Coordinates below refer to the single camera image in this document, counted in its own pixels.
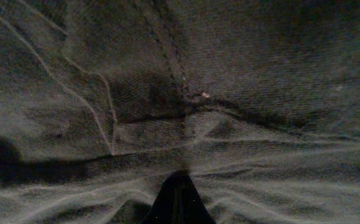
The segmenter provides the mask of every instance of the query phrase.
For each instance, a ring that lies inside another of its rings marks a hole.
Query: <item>fabric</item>
[[[0,223],[360,223],[360,1],[0,0]]]

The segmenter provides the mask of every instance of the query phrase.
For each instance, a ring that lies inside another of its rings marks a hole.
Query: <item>gray fabric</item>
[[[0,223],[360,223],[360,1],[0,0]]]

